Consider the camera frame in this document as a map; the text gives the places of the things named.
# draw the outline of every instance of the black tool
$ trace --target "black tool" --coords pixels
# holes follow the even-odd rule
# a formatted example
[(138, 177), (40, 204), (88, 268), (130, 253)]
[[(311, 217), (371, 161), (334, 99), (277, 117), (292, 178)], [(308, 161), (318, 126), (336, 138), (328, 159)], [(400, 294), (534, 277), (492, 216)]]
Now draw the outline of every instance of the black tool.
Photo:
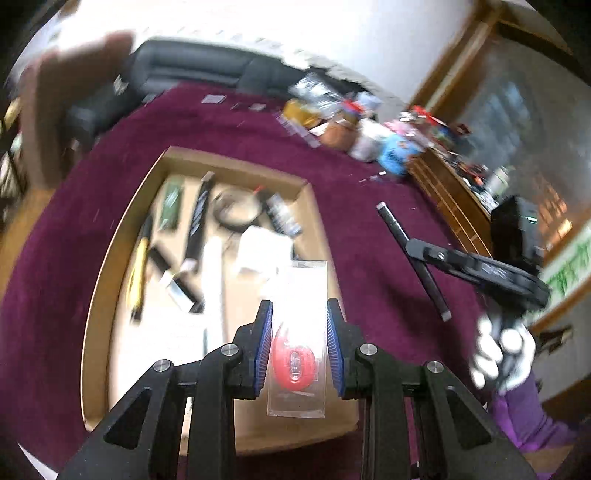
[[(269, 190), (259, 187), (255, 190), (256, 198), (261, 202), (264, 212), (269, 217), (273, 230), (280, 235), (287, 235), (295, 239), (301, 234), (301, 226), (293, 218), (285, 201), (278, 193), (271, 193)], [(291, 249), (292, 260), (302, 260), (294, 245)]]
[[(491, 335), (496, 341), (504, 329), (514, 328), (525, 312), (543, 309), (550, 299), (550, 288), (537, 276), (492, 258), (449, 250), (415, 238), (408, 241), (406, 253), (474, 284), (487, 295), (488, 315), (493, 327)], [(495, 390), (513, 370), (515, 361), (515, 355), (503, 355)]]
[(201, 188), (197, 194), (189, 234), (187, 235), (187, 247), (185, 249), (185, 258), (181, 264), (181, 272), (196, 273), (201, 267), (201, 256), (203, 254), (203, 237), (205, 235), (205, 219), (207, 208), (209, 206), (209, 194), (215, 184), (215, 178), (212, 171), (208, 171), (201, 180)]
[[(406, 234), (400, 223), (398, 223), (398, 221), (396, 220), (396, 217), (392, 214), (392, 212), (384, 202), (378, 203), (376, 205), (376, 209), (380, 217), (382, 217), (382, 220), (386, 223), (388, 229), (390, 230), (390, 233), (398, 242), (398, 245), (400, 246), (402, 251), (406, 254), (405, 248), (409, 240), (408, 235)], [(406, 254), (406, 256), (410, 264), (413, 266), (413, 269), (417, 274), (418, 279), (421, 281), (423, 288), (427, 292), (427, 295), (429, 295), (429, 298), (435, 305), (435, 308), (439, 312), (439, 315), (441, 315), (441, 319), (444, 322), (451, 319), (452, 314), (449, 311), (449, 307), (447, 306), (447, 303), (443, 298), (443, 294), (441, 293), (441, 290), (439, 290), (439, 287), (437, 286), (437, 283), (431, 275), (431, 272), (429, 272), (427, 266), (424, 263), (419, 262), (414, 258), (410, 257), (408, 254)]]
[(178, 308), (185, 313), (201, 313), (203, 311), (203, 298), (193, 292), (182, 279), (175, 278), (170, 261), (164, 258), (157, 246), (150, 248), (148, 258), (160, 272), (159, 283), (164, 286)]
[[(491, 320), (491, 336), (499, 343), (505, 329), (513, 329), (528, 310), (544, 308), (550, 289), (542, 282), (541, 249), (535, 205), (520, 197), (510, 197), (491, 213), (491, 238), (495, 260), (480, 255), (448, 250), (417, 239), (409, 239), (387, 205), (377, 207), (394, 238), (406, 253), (429, 297), (441, 311), (445, 301), (425, 263), (466, 280), (488, 296), (486, 312)], [(504, 352), (499, 375), (488, 390), (498, 390), (514, 369), (517, 356)]]
[[(254, 400), (265, 381), (272, 304), (254, 323), (203, 360), (175, 367), (156, 362), (117, 402), (58, 476), (59, 480), (176, 478), (185, 404), (194, 398), (188, 480), (231, 480), (233, 399)], [(411, 466), (404, 397), (411, 397), (422, 479), (536, 478), (528, 462), (466, 387), (440, 362), (418, 367), (366, 343), (327, 304), (333, 385), (344, 400), (365, 402), (361, 480), (407, 480)]]

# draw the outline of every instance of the wooden shelf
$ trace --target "wooden shelf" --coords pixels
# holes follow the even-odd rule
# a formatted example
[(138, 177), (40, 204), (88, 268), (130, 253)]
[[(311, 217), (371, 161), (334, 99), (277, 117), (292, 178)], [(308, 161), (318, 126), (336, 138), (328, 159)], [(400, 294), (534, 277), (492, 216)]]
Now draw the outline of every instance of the wooden shelf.
[(434, 201), (466, 252), (492, 257), (491, 216), (445, 161), (427, 150), (408, 171)]

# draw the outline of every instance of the black sofa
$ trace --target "black sofa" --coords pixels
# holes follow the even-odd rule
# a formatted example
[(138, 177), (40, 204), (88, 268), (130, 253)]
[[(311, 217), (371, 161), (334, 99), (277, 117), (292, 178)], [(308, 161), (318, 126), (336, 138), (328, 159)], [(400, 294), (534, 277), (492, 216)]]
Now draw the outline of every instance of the black sofa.
[(66, 138), (75, 138), (83, 150), (94, 145), (98, 135), (129, 115), (145, 100), (175, 87), (180, 82), (209, 82), (288, 100), (288, 88), (309, 71), (322, 76), (341, 94), (357, 93), (364, 88), (352, 82), (336, 80), (323, 69), (302, 71), (281, 60), (251, 51), (187, 41), (152, 39), (133, 52), (121, 73), (127, 83), (116, 94), (112, 84), (104, 85), (89, 98), (70, 107), (64, 118)]

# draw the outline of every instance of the hand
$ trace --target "hand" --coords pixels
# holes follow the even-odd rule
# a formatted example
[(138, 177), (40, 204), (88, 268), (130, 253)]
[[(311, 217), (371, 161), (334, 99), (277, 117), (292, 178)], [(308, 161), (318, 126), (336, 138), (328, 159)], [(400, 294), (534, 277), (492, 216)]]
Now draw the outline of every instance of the hand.
[(501, 347), (491, 336), (492, 324), (487, 315), (478, 319), (477, 329), (476, 353), (470, 361), (470, 374), (476, 388), (483, 388), (486, 380), (496, 380), (499, 376), (498, 364), (503, 360), (505, 353), (517, 355), (517, 361), (514, 369), (499, 386), (499, 394), (504, 395), (525, 382), (530, 376), (531, 364), (534, 361), (535, 340), (523, 324), (501, 332)]

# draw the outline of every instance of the clear plastic package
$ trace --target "clear plastic package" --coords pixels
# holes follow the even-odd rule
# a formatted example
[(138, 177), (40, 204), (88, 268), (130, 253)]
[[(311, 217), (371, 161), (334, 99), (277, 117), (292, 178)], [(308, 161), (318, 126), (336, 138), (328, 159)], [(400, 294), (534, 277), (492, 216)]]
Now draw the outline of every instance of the clear plastic package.
[(324, 119), (332, 118), (339, 111), (340, 104), (345, 99), (315, 73), (306, 75), (290, 87), (289, 91), (299, 99), (314, 105)]
[(279, 270), (267, 373), (268, 415), (324, 418), (327, 297), (325, 261), (293, 261)]

